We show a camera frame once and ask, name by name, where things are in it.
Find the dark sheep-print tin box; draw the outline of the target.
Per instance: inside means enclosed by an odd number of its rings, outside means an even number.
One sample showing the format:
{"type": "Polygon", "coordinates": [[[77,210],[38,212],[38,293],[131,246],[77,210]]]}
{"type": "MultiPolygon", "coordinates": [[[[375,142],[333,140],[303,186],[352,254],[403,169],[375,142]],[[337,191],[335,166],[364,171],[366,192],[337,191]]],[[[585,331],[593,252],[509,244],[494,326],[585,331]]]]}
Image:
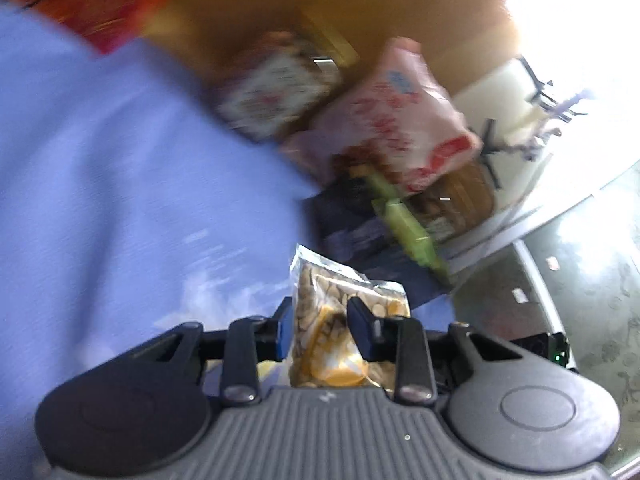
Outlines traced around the dark sheep-print tin box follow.
{"type": "Polygon", "coordinates": [[[401,284],[412,310],[447,295],[450,279],[422,268],[405,253],[374,211],[372,198],[362,177],[341,176],[305,200],[311,247],[371,281],[401,284]]]}

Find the nut jar gold lid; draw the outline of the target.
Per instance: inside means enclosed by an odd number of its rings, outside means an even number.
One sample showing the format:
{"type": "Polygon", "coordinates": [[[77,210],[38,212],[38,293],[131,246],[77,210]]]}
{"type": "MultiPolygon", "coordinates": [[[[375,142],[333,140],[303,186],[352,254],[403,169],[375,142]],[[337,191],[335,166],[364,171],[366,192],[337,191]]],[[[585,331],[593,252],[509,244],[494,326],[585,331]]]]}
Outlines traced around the nut jar gold lid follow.
{"type": "Polygon", "coordinates": [[[253,142],[282,139],[343,83],[359,55],[320,13],[266,32],[231,60],[209,90],[215,116],[253,142]]]}

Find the yellow clear nut packet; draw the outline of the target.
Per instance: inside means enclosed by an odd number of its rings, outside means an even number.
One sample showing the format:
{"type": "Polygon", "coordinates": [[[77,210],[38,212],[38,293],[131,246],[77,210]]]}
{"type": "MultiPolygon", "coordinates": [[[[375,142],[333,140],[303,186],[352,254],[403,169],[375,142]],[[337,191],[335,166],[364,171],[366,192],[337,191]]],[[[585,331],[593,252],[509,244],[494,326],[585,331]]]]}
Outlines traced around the yellow clear nut packet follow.
{"type": "Polygon", "coordinates": [[[410,314],[404,286],[371,281],[350,266],[298,245],[290,265],[294,337],[290,383],[298,388],[395,388],[395,365],[368,363],[347,326],[348,300],[357,298],[379,318],[410,314]]]}

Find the blue tablecloth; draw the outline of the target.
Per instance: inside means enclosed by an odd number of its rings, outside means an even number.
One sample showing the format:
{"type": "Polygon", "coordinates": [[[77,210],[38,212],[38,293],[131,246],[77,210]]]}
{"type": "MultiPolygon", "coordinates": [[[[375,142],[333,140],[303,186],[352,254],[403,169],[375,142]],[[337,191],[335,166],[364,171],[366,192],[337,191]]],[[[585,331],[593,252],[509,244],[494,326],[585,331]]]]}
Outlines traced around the blue tablecloth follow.
{"type": "Polygon", "coordinates": [[[142,40],[107,56],[1,7],[1,474],[47,472],[41,399],[172,326],[268,315],[316,187],[142,40]]]}

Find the pink snack bag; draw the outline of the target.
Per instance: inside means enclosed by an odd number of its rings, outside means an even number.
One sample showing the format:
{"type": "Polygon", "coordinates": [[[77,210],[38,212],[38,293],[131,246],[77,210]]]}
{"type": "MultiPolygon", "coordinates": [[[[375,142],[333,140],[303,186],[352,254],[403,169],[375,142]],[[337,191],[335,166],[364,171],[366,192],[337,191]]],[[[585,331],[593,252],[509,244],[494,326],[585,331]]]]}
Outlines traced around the pink snack bag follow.
{"type": "Polygon", "coordinates": [[[396,37],[372,73],[282,150],[324,185],[349,166],[369,164],[411,196],[472,162],[482,147],[428,69],[420,44],[396,37]]]}

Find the light green snack packet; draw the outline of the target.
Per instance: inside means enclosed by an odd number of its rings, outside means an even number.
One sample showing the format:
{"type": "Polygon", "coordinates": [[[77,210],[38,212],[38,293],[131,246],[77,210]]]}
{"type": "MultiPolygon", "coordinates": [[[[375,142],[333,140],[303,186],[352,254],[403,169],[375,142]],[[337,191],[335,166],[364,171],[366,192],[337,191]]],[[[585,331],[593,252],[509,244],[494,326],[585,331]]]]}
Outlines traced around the light green snack packet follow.
{"type": "Polygon", "coordinates": [[[372,207],[390,230],[405,253],[419,266],[448,278],[444,260],[436,250],[434,240],[401,199],[396,188],[371,166],[360,165],[352,168],[354,177],[362,177],[372,193],[372,207]]]}

